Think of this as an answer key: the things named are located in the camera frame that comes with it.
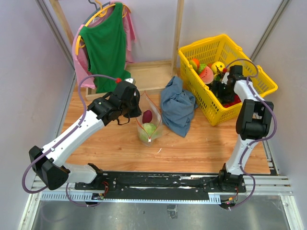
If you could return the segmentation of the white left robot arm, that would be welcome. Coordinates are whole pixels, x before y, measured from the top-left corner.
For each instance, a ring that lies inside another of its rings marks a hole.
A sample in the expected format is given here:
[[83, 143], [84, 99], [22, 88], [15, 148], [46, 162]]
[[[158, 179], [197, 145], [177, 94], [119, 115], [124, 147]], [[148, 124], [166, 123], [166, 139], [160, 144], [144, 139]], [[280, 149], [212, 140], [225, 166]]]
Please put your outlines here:
[[84, 107], [83, 115], [66, 131], [42, 148], [29, 150], [31, 167], [49, 190], [56, 190], [66, 183], [84, 183], [91, 189], [103, 184], [103, 171], [92, 163], [67, 164], [68, 157], [92, 134], [118, 121], [139, 117], [140, 93], [133, 78], [116, 79], [114, 91], [96, 98]]

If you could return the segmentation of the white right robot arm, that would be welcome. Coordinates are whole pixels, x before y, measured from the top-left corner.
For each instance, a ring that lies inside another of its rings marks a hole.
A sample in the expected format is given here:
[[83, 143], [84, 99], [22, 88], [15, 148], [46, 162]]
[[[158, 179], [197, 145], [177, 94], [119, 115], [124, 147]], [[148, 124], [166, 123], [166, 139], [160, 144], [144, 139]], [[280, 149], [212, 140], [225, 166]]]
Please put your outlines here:
[[216, 186], [223, 192], [236, 192], [243, 184], [244, 168], [258, 142], [267, 140], [274, 105], [266, 102], [254, 89], [251, 77], [243, 76], [243, 67], [229, 69], [226, 91], [237, 95], [242, 106], [236, 121], [237, 142], [229, 160], [223, 165], [216, 179]]

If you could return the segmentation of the green cabbage toy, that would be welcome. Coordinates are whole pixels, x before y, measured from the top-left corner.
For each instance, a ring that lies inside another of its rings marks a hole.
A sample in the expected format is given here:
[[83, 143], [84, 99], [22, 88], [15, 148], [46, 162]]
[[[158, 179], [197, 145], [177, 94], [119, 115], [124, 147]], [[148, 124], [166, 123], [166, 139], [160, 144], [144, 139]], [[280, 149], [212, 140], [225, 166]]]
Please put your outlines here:
[[139, 130], [139, 138], [143, 142], [149, 142], [153, 138], [156, 131], [156, 125], [153, 123], [144, 123]]

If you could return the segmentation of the purple eggplant toy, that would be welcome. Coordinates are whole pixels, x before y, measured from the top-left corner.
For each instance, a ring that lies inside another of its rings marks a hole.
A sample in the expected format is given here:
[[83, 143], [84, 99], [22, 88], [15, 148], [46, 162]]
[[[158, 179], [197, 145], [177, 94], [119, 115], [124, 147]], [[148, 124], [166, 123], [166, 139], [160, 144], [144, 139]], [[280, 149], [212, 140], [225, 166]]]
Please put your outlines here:
[[142, 123], [150, 123], [153, 119], [153, 113], [151, 110], [146, 110], [142, 116]]

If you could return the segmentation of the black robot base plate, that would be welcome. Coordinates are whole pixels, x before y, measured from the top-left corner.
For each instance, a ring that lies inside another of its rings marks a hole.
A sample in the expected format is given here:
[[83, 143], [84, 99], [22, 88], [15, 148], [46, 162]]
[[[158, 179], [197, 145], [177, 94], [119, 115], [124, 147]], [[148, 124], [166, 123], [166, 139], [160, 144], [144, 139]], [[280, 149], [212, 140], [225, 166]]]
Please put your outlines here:
[[76, 183], [76, 190], [107, 189], [109, 199], [166, 201], [207, 200], [209, 193], [244, 193], [245, 182], [222, 181], [216, 174], [170, 173], [170, 172], [116, 172], [104, 171], [98, 182]]

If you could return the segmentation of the clear zip top bag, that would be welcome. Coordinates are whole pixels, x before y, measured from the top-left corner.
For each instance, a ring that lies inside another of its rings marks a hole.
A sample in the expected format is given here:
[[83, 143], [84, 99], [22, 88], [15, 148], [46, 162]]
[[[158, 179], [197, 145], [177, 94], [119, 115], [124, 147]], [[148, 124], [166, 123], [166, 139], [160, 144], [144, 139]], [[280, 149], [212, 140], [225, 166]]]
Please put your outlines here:
[[136, 118], [138, 137], [143, 144], [151, 146], [162, 136], [163, 124], [160, 110], [146, 92], [140, 96], [139, 108], [142, 114]]

